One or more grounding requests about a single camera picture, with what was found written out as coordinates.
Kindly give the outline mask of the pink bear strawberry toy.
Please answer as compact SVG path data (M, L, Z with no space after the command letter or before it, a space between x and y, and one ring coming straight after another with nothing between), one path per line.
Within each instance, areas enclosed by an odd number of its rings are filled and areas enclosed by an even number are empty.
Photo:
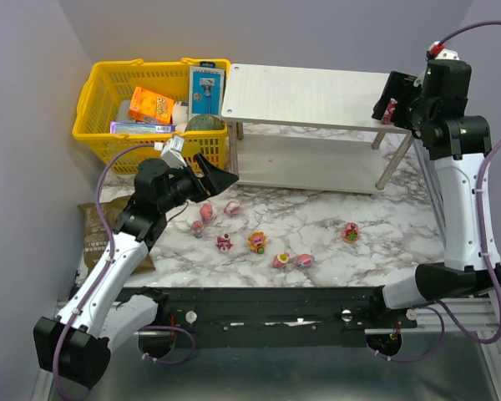
M391 124L396 106L397 101L394 98L390 98L381 118L382 124Z

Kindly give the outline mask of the pink bear white-hat toy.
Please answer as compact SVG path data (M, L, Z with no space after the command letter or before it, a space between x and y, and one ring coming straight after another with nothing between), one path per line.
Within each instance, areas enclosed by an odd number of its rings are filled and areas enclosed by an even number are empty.
M231 242L229 234L223 234L218 236L216 239L216 247L221 252L228 252L232 247L233 243Z

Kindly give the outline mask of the pink bear sunflower toy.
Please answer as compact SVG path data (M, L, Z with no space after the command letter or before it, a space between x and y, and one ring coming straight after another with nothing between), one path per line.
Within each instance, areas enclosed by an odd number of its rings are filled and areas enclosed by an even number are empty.
M248 246L254 253L263 254L265 252L266 243L267 236L263 231L254 232L248 237Z

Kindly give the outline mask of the pink bear cake toy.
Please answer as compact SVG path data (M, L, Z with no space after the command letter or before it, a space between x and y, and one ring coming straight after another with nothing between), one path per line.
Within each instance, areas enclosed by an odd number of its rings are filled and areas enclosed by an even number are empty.
M359 237L359 227L356 223L348 222L342 229L341 238L348 244L354 244Z

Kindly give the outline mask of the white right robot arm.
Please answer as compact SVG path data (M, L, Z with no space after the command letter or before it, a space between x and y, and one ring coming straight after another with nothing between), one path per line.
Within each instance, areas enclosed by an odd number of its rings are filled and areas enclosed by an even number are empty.
M392 104L393 125L416 134L428 150L443 198L445 228L443 261L420 264L409 278L381 287L378 298L386 309L501 286L485 181L490 129L484 117L465 114L471 73L469 64L456 59L428 61L423 79L392 71L373 108L372 117L381 119Z

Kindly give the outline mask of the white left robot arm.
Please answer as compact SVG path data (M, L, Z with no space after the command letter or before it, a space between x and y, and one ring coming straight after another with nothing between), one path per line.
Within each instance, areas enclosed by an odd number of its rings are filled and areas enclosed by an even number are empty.
M163 331L176 332L169 322L169 297L161 291L145 287L122 307L113 304L166 228L167 212L187 201L199 203L219 195L239 179L201 154L194 159L201 175L175 153L139 164L134 193L114 225L106 228L109 243L99 262L55 317L36 323L39 366L52 373L55 385L67 378L92 388L112 353L153 322L161 322Z

